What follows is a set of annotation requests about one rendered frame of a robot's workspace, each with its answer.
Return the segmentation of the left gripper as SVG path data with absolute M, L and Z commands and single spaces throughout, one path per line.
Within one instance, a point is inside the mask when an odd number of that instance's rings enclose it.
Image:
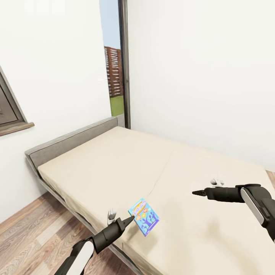
M 109 246 L 110 244 L 115 242 L 119 237 L 121 237 L 126 227 L 134 218 L 135 216 L 131 216 L 129 218 L 126 218 L 125 220 L 121 220 L 119 217 L 116 219 L 114 223 L 110 224 L 102 230 L 107 242 L 107 246 Z

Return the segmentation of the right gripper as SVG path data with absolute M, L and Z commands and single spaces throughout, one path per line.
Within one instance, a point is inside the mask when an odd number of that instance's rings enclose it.
M 205 188 L 204 190 L 193 191 L 192 194 L 204 197 L 207 196 L 208 200 L 216 200 L 219 202 L 232 202 L 228 197 L 228 187 Z

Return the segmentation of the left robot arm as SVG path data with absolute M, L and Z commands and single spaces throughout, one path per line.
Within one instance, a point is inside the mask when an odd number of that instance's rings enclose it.
M 70 256 L 63 262 L 54 275 L 84 275 L 85 267 L 94 253 L 99 254 L 107 246 L 115 242 L 130 222 L 135 218 L 131 216 L 125 220 L 120 217 L 115 220 L 116 208 L 109 209 L 107 227 L 97 235 L 91 234 L 73 246 Z

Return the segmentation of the board game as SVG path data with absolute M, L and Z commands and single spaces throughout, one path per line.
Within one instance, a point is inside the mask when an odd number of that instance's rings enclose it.
M 160 220 L 143 197 L 128 209 L 128 212 L 135 216 L 134 221 L 145 237 Z

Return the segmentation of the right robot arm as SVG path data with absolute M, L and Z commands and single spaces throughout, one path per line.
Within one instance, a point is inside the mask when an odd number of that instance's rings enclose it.
M 224 181 L 213 178 L 212 188 L 193 191 L 192 194 L 207 196 L 208 200 L 246 203 L 269 236 L 275 241 L 275 200 L 270 192 L 260 184 L 236 185 L 234 188 L 223 187 Z

